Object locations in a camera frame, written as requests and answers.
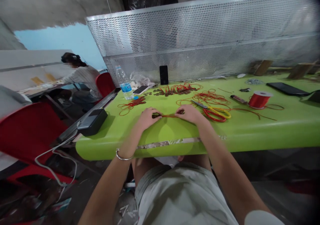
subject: white phone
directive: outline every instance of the white phone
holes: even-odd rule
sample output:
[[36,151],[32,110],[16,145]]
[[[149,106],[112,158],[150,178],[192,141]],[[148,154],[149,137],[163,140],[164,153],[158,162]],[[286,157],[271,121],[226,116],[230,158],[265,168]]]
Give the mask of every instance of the white phone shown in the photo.
[[133,94],[135,95],[141,95],[142,93],[144,93],[146,90],[149,89],[149,86],[141,86],[138,89],[136,89],[135,91],[133,91]]

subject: yellow scissor handle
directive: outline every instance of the yellow scissor handle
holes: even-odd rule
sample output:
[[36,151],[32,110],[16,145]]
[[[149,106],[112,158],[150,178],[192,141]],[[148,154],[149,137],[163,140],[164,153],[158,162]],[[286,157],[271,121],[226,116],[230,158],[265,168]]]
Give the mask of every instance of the yellow scissor handle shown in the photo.
[[219,114],[220,116],[225,117],[226,119],[230,119],[231,118],[231,114],[226,109],[218,108],[218,107],[212,107],[212,106],[209,106],[208,109],[212,110],[216,114]]

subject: green table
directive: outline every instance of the green table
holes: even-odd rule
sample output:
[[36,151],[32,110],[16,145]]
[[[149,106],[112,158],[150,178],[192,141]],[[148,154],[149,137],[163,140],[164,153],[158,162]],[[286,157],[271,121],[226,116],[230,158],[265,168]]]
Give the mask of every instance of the green table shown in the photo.
[[[225,96],[230,102],[231,108],[245,108],[258,112],[266,118],[258,119],[258,116],[247,111],[232,110],[232,118],[224,123],[211,122],[216,132],[225,139],[225,144],[230,152],[271,150],[282,148],[314,147],[320,141],[320,105],[307,101],[307,97],[300,98],[288,96],[262,85],[247,85],[245,81],[256,78],[263,82],[284,82],[301,90],[311,92],[320,89],[318,83],[307,80],[289,81],[285,75],[272,76],[245,76],[244,78],[228,77],[227,79],[203,80],[198,83],[203,85],[203,90],[216,89],[216,93]],[[250,87],[250,92],[240,92],[239,89]],[[274,96],[269,103],[285,107],[285,110],[254,110],[242,105],[230,98],[232,92],[247,101],[253,91],[262,90],[271,92]],[[81,137],[76,143],[78,154],[86,160],[106,160],[115,156],[115,151],[121,146],[123,140],[137,121],[141,112],[147,107],[155,107],[163,114],[172,114],[179,107],[176,101],[189,98],[191,94],[146,96],[146,104],[135,106],[128,115],[119,116],[121,109],[118,104],[127,103],[122,92],[105,108],[108,117],[99,132],[90,137]],[[137,149],[135,157],[161,157],[203,154],[206,150],[203,144],[197,140],[199,132],[195,125],[179,118],[162,118],[155,125],[147,129],[141,137],[139,145],[162,142],[161,147]]]

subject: hand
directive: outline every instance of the hand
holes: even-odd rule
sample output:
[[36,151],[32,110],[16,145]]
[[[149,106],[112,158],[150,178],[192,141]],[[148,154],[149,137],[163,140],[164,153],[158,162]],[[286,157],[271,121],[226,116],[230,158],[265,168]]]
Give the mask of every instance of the hand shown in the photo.
[[193,105],[182,105],[175,113],[176,117],[192,122],[195,125],[206,120],[206,118]]
[[[153,113],[158,113],[160,116],[156,118],[152,118]],[[162,118],[162,113],[159,112],[157,109],[153,107],[146,108],[140,115],[139,120],[136,123],[136,126],[139,129],[142,129],[142,131],[146,130],[153,124],[155,124],[157,121],[159,121]]]

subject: blue wall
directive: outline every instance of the blue wall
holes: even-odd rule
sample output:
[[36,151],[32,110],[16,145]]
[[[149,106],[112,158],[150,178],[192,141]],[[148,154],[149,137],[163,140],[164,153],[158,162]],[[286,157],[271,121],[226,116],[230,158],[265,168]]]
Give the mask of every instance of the blue wall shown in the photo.
[[15,31],[14,34],[28,50],[71,49],[88,65],[96,69],[106,69],[99,49],[86,25],[23,30]]

